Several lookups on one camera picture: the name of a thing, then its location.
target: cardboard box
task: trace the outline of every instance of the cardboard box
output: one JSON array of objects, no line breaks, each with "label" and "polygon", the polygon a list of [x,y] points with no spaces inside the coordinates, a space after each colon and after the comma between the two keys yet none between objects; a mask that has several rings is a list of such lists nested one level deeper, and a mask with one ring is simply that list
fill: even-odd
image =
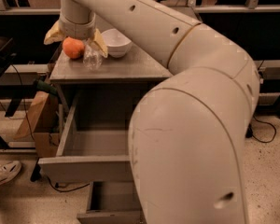
[{"label": "cardboard box", "polygon": [[14,139],[32,135],[38,157],[55,157],[60,136],[53,131],[57,126],[58,99],[50,94],[38,91]]}]

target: orange object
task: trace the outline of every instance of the orange object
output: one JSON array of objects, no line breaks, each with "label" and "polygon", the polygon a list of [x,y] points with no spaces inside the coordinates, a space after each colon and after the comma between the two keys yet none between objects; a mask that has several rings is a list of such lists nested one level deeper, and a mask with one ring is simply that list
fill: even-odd
[{"label": "orange object", "polygon": [[77,59],[84,54],[85,45],[81,40],[67,37],[63,41],[63,51],[71,59]]}]

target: shoe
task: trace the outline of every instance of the shoe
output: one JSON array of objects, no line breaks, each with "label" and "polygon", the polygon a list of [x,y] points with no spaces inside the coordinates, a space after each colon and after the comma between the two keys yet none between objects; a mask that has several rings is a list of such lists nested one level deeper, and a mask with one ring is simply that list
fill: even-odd
[{"label": "shoe", "polygon": [[13,179],[19,173],[20,169],[21,163],[19,161],[13,161],[0,166],[0,185]]}]

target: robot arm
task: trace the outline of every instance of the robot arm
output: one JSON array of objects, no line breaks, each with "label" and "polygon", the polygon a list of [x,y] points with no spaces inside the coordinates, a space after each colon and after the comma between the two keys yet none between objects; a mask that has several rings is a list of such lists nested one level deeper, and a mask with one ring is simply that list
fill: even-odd
[{"label": "robot arm", "polygon": [[62,0],[60,26],[72,37],[91,37],[95,14],[174,74],[138,104],[129,129],[147,223],[248,223],[241,159],[259,97],[252,59],[200,21],[152,0]]}]

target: bowl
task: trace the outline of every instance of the bowl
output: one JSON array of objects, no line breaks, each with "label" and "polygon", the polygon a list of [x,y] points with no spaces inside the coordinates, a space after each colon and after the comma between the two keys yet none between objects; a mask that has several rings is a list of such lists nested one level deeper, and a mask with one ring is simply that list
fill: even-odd
[{"label": "bowl", "polygon": [[128,37],[115,28],[104,31],[102,37],[108,47],[109,55],[115,58],[124,56],[133,44]]}]

